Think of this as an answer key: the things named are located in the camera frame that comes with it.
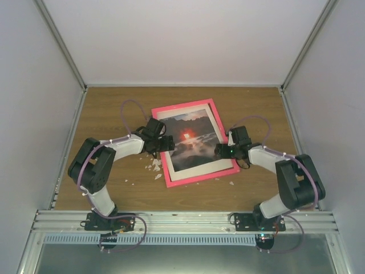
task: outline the pink frame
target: pink frame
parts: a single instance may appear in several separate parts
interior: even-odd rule
[[[177,108],[194,107],[194,106],[198,106],[201,104],[208,104],[210,106],[210,108],[212,109],[213,116],[217,122],[219,131],[222,134],[223,141],[228,142],[228,138],[225,135],[223,124],[218,115],[218,111],[217,111],[216,105],[214,104],[213,99],[199,100],[199,101],[194,101],[194,102],[189,102],[189,103],[175,104],[175,105],[167,106],[167,107],[153,108],[152,117],[157,119],[157,114],[162,111],[175,110]],[[194,183],[194,182],[198,182],[198,181],[202,181],[202,180],[213,179],[216,177],[222,177],[222,176],[226,176],[226,175],[230,175],[230,174],[235,174],[240,171],[240,167],[238,166],[236,161],[232,160],[233,168],[230,168],[228,170],[217,171],[214,173],[195,176],[195,177],[191,177],[191,178],[187,178],[187,179],[183,179],[183,180],[171,181],[170,174],[169,174],[168,167],[167,167],[165,153],[167,153],[167,152],[161,153],[161,161],[162,161],[162,165],[163,165],[163,170],[164,170],[165,181],[166,181],[167,187],[175,187],[175,186],[180,186],[182,184],[190,184],[190,183]]]

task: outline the white wall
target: white wall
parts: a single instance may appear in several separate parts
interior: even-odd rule
[[[340,0],[287,89],[355,274],[365,268],[364,14],[365,1]]]
[[[45,0],[84,81],[279,85],[326,0]]]
[[[16,273],[81,88],[32,1],[1,1],[0,37],[0,272]]]

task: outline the enclosure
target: enclosure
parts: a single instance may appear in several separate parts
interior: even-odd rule
[[[3,273],[362,273],[365,3],[1,6]],[[141,154],[115,162],[107,187],[121,212],[147,222],[146,230],[136,220],[116,249],[144,232],[146,238],[127,253],[100,253],[100,232],[80,226],[91,206],[67,176],[84,140],[126,135],[120,105],[127,99],[151,115],[153,108],[210,98],[224,129],[264,116],[272,129],[268,147],[313,159],[326,197],[315,210],[292,214],[305,236],[284,217],[286,231],[273,250],[305,239],[302,248],[260,252],[260,231],[238,232],[228,218],[278,193],[272,172],[251,166],[167,188],[152,157]],[[130,128],[145,123],[132,104],[124,115]],[[266,134],[260,120],[244,125],[255,142]]]

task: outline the wooden table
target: wooden table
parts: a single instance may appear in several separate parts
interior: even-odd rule
[[[248,115],[262,115],[270,120],[272,132],[267,145],[279,151],[295,153],[291,132],[276,88],[248,87],[115,87],[89,88],[82,109],[67,168],[86,138],[105,140],[126,135],[120,119],[120,105],[126,99],[136,99],[147,114],[155,107],[213,98],[225,128]],[[124,109],[131,129],[145,125],[139,108],[133,103]],[[245,122],[253,142],[266,135],[267,125],[259,119]],[[261,167],[252,166],[239,174],[219,180],[166,188],[162,173],[145,169],[152,157],[132,155],[115,162],[107,188],[119,209],[133,211],[238,211],[253,206],[277,191],[276,176]],[[55,209],[89,210],[85,197],[65,175],[60,185]]]

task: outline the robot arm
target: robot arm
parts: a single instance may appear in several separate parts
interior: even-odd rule
[[[228,144],[217,144],[216,155],[221,159],[244,160],[248,165],[261,166],[276,174],[279,193],[254,207],[253,218],[257,228],[272,227],[278,216],[313,203],[315,193],[309,178],[294,160],[266,149],[260,143],[252,144],[244,126],[231,129]],[[312,177],[318,200],[326,196],[325,188],[311,158],[295,156]]]
[[[132,154],[147,152],[156,157],[158,152],[174,150],[175,144],[172,136],[160,134],[164,127],[164,123],[151,118],[146,127],[140,127],[126,137],[109,142],[98,141],[93,138],[85,140],[68,169],[68,175],[76,184],[79,176],[81,176],[80,189],[94,206],[93,211],[97,210],[103,216],[115,216],[117,214],[117,207],[111,200],[106,187],[115,161]],[[91,159],[96,162],[87,163],[80,175],[82,166],[91,151],[103,143],[105,145],[91,156]]]

